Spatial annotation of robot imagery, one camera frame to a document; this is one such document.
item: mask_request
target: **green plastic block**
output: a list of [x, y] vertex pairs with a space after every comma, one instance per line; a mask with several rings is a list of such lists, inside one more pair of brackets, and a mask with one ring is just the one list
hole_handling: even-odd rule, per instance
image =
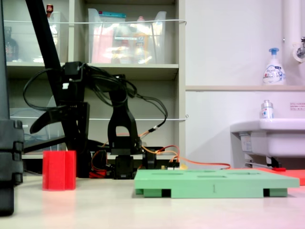
[[144, 197], [162, 197], [162, 189], [144, 189]]
[[255, 169], [143, 169], [138, 170], [134, 183], [138, 195], [161, 197], [167, 190], [172, 198], [262, 198], [264, 193], [286, 197], [288, 187], [299, 187], [297, 178]]
[[286, 197], [288, 195], [286, 188], [271, 188], [269, 189], [270, 197]]
[[135, 194], [136, 195], [143, 195], [143, 189], [136, 189]]

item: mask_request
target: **orange board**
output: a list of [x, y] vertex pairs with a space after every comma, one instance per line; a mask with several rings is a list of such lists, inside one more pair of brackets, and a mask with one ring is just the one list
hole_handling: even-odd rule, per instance
[[275, 173], [287, 177], [294, 177], [294, 178], [299, 178], [300, 179], [300, 185], [305, 185], [305, 170], [300, 169], [300, 170], [286, 170], [286, 171], [274, 171], [268, 168], [253, 168], [253, 169], [258, 169], [262, 170], [264, 172], [269, 172], [269, 173]]

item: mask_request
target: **blue pump cap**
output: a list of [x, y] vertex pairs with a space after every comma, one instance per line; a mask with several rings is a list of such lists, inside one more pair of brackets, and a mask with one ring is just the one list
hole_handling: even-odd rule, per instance
[[276, 55], [276, 53], [280, 51], [278, 48], [271, 48], [269, 49], [269, 52], [271, 52], [271, 55]]

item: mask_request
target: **shelf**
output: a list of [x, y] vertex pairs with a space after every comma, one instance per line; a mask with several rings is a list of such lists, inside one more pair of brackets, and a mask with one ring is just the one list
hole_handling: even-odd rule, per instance
[[111, 74], [125, 74], [128, 80], [174, 80], [178, 64], [108, 64], [89, 63]]
[[44, 63], [35, 62], [7, 62], [9, 79], [30, 79], [36, 73], [44, 69]]
[[[170, 160], [174, 155], [157, 155], [157, 160]], [[114, 160], [116, 155], [108, 155], [108, 160]], [[42, 159], [42, 154], [23, 154], [22, 159]], [[134, 160], [142, 160], [142, 155], [133, 155]]]
[[92, 4], [111, 4], [111, 5], [174, 5], [175, 0], [85, 0]]
[[22, 159], [42, 159], [43, 155], [42, 154], [23, 154], [21, 155]]
[[274, 86], [196, 86], [185, 87], [186, 91], [305, 91], [305, 86], [274, 85]]
[[[125, 74], [129, 80], [174, 80], [179, 69], [178, 64], [107, 64], [90, 63], [111, 74]], [[9, 79], [30, 79], [44, 69], [44, 63], [7, 62]]]

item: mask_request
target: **faucet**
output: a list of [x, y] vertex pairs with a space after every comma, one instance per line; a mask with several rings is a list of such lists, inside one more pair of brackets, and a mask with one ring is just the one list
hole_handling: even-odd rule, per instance
[[303, 44], [302, 48], [298, 48], [296, 51], [296, 55], [298, 58], [305, 58], [305, 37], [301, 37], [301, 42]]

